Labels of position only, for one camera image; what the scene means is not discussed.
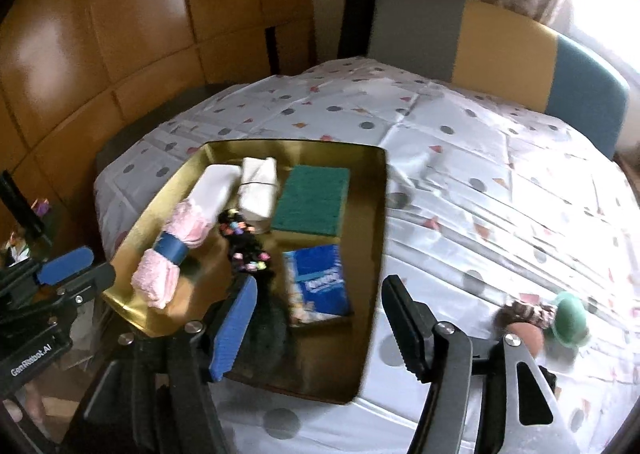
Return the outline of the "green silicone travel bottle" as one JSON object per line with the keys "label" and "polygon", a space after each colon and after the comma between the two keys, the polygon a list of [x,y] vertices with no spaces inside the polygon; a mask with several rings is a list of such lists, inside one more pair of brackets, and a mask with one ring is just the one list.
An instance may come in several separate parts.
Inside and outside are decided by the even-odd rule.
{"label": "green silicone travel bottle", "polygon": [[590,339],[590,330],[582,300],[562,292],[552,301],[552,306],[555,307],[555,315],[546,335],[568,349],[577,350],[585,346]]}

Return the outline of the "yellow green scrub sponge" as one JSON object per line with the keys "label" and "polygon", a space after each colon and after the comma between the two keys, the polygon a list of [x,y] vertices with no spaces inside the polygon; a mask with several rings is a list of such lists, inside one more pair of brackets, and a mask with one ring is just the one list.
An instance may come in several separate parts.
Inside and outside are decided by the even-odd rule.
{"label": "yellow green scrub sponge", "polygon": [[271,230],[337,239],[342,233],[349,180],[348,168],[296,165],[285,181]]}

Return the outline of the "wooden wardrobe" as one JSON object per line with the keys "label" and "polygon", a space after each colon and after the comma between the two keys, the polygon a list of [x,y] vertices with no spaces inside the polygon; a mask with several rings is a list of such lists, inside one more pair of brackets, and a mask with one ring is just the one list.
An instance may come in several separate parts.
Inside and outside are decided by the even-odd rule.
{"label": "wooden wardrobe", "polygon": [[1,23],[1,166],[96,244],[96,153],[181,92],[314,62],[312,0],[15,0]]}

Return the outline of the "grey yellow blue sofa backrest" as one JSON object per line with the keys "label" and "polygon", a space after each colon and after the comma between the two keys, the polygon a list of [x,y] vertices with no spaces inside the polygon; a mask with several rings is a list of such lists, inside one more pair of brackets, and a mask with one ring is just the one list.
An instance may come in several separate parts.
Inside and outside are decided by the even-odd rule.
{"label": "grey yellow blue sofa backrest", "polygon": [[628,83],[610,63],[513,11],[478,0],[376,0],[370,58],[546,113],[613,157]]}

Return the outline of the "blue tissue packet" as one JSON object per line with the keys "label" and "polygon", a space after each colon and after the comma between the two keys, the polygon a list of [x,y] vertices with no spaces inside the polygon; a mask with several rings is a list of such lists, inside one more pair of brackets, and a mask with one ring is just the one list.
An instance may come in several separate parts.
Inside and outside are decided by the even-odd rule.
{"label": "blue tissue packet", "polygon": [[288,314],[293,327],[352,315],[340,248],[319,245],[283,253]]}

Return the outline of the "white foam block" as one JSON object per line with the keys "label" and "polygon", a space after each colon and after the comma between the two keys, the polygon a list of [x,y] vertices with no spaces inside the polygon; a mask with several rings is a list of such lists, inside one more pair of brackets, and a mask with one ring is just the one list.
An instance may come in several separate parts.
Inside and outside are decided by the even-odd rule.
{"label": "white foam block", "polygon": [[214,221],[227,204],[234,186],[241,178],[241,167],[213,164],[206,167],[186,199],[194,213]]}

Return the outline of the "brown makeup sponge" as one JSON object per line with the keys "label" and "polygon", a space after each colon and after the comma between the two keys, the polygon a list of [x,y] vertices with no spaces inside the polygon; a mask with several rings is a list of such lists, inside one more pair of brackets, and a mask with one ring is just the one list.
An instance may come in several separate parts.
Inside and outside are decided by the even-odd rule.
{"label": "brown makeup sponge", "polygon": [[542,330],[527,322],[514,322],[506,326],[506,333],[518,336],[524,342],[533,358],[544,349],[544,333]]}

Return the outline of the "black rolled mat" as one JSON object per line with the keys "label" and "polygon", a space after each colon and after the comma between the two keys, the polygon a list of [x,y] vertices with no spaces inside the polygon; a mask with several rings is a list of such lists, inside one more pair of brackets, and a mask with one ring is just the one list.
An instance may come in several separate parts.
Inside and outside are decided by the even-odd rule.
{"label": "black rolled mat", "polygon": [[337,58],[365,57],[369,51],[376,0],[344,0]]}

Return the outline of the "patterned white tablecloth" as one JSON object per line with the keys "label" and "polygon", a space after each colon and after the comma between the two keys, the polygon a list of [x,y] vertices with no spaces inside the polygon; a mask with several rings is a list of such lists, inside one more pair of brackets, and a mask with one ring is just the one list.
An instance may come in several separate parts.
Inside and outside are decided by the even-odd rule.
{"label": "patterned white tablecloth", "polygon": [[639,207],[617,165],[557,118],[371,59],[231,87],[155,125],[96,178],[113,254],[146,205],[208,141],[306,138],[382,148],[390,180],[383,254],[416,299],[488,337],[515,297],[568,292],[587,342],[549,341],[561,415],[603,451],[639,396]]}

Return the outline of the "beige mesh cloth roll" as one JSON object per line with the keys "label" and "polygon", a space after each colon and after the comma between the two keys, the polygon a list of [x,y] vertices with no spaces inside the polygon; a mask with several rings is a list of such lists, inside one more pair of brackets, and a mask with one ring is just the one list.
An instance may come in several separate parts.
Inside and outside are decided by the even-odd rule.
{"label": "beige mesh cloth roll", "polygon": [[258,234],[270,230],[278,192],[277,161],[273,157],[243,159],[238,207],[246,222]]}

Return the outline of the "pink satin scrunchie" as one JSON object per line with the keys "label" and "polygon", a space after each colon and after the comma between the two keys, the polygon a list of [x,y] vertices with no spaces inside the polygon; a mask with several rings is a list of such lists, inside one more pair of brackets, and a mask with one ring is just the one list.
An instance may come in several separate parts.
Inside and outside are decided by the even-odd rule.
{"label": "pink satin scrunchie", "polygon": [[515,299],[510,305],[503,306],[495,316],[495,326],[505,329],[513,323],[527,323],[543,331],[549,330],[553,324],[558,307],[546,304],[529,304]]}

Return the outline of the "pink fluffy dishcloth blue band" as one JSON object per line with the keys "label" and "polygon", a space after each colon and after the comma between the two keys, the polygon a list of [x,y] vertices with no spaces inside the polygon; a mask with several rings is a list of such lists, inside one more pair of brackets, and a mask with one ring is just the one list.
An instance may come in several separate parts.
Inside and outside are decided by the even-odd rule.
{"label": "pink fluffy dishcloth blue band", "polygon": [[181,263],[204,243],[223,206],[215,200],[198,203],[191,196],[175,206],[132,274],[131,285],[148,307],[164,309],[174,298]]}

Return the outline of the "black hair braid extension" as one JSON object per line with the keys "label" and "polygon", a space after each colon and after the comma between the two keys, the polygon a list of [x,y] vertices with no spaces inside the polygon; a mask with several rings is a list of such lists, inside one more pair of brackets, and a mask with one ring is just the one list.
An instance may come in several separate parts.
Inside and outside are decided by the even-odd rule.
{"label": "black hair braid extension", "polygon": [[217,223],[220,236],[228,244],[232,275],[252,278],[257,289],[255,309],[241,346],[241,366],[248,376],[266,378],[277,370],[290,351],[288,312],[272,289],[276,277],[272,257],[255,227],[237,209],[222,211]]}

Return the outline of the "gold metal tin box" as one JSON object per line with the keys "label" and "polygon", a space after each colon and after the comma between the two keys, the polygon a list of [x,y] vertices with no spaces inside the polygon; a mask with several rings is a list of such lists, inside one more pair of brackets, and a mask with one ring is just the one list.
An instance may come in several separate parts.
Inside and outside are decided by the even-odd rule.
{"label": "gold metal tin box", "polygon": [[188,159],[122,241],[112,265],[116,279],[106,303],[140,332],[168,336],[204,318],[231,289],[238,264],[228,241],[212,230],[186,256],[174,298],[150,308],[131,285],[143,252],[155,241],[175,205],[210,165],[239,165],[246,157],[277,162],[285,183],[297,165],[346,168],[349,189],[340,253],[350,312],[346,317],[294,326],[288,310],[284,255],[294,249],[328,245],[328,237],[285,232],[258,235],[262,257],[256,270],[258,303],[229,378],[307,400],[346,404],[356,398],[367,362],[376,297],[380,287],[385,230],[386,153],[370,145],[311,140],[225,140],[209,142]]}

